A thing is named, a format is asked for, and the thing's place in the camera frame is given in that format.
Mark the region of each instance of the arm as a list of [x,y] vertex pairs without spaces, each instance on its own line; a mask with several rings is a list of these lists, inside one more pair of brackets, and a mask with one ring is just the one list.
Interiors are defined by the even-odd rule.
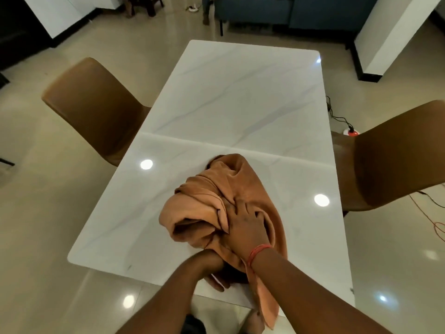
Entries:
[[[220,271],[223,264],[220,256],[211,250],[203,250],[190,257],[116,334],[180,333],[197,282]],[[219,291],[224,291],[223,286],[213,278],[208,277],[206,280]]]
[[[245,262],[253,248],[268,244],[264,216],[236,200],[227,205],[230,234],[225,241]],[[301,334],[389,334],[384,327],[312,280],[274,249],[259,252],[252,262],[259,276],[279,303],[293,329]]]

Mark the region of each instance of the folded fabric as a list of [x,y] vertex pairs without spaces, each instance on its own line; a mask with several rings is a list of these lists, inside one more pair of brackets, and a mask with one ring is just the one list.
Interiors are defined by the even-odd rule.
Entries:
[[287,258],[280,215],[258,176],[239,154],[218,156],[203,172],[188,178],[165,203],[159,223],[167,228],[174,241],[213,249],[232,267],[246,273],[264,322],[272,329],[278,303],[246,263],[221,242],[221,233],[230,232],[223,197],[231,204],[235,204],[235,197],[242,198],[255,207],[256,213],[263,213],[270,244]]

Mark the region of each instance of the red thread bracelet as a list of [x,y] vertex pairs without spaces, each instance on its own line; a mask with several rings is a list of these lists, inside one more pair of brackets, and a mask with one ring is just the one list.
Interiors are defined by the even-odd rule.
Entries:
[[272,248],[272,246],[270,244],[262,244],[262,245],[258,245],[257,247],[255,247],[252,252],[249,255],[248,258],[248,266],[250,267],[252,265],[252,261],[253,259],[255,259],[256,255],[263,251],[265,248]]

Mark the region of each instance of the white marble table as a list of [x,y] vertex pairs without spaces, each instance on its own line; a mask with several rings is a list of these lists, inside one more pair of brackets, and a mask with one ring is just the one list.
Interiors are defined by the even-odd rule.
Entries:
[[[246,157],[263,182],[289,260],[354,305],[317,51],[191,41],[68,260],[162,285],[196,250],[170,239],[159,212],[187,177],[227,153]],[[319,194],[327,206],[315,203]],[[195,293],[251,305],[242,286],[219,293],[200,282]]]

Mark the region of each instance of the left arm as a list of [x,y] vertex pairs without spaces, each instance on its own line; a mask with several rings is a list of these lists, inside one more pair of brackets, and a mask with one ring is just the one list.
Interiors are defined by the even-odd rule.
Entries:
[[116,334],[178,334],[190,309],[193,292],[205,278],[223,292],[228,284],[218,284],[211,274],[223,269],[224,262],[216,252],[203,250],[183,262],[164,286]]

